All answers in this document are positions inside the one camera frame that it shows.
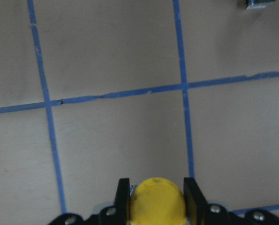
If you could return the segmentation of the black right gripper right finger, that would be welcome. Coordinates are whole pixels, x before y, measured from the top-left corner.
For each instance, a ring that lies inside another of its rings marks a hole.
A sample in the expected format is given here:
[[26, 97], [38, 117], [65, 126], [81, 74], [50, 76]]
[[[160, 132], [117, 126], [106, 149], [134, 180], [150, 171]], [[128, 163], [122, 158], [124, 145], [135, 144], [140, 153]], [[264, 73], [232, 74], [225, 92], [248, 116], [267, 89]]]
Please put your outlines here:
[[216, 203], [208, 203], [197, 182], [193, 178], [184, 178], [183, 194], [186, 215], [191, 225], [229, 225], [228, 211]]

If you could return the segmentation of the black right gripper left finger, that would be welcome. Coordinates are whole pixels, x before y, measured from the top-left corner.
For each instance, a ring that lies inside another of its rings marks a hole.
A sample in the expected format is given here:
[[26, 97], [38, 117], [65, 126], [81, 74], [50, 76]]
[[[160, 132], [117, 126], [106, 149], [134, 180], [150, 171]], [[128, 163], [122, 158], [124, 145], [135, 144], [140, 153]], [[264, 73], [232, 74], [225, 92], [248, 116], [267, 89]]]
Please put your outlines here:
[[94, 225], [128, 225], [129, 223], [129, 178], [119, 179], [115, 199], [112, 205], [104, 207], [93, 215]]

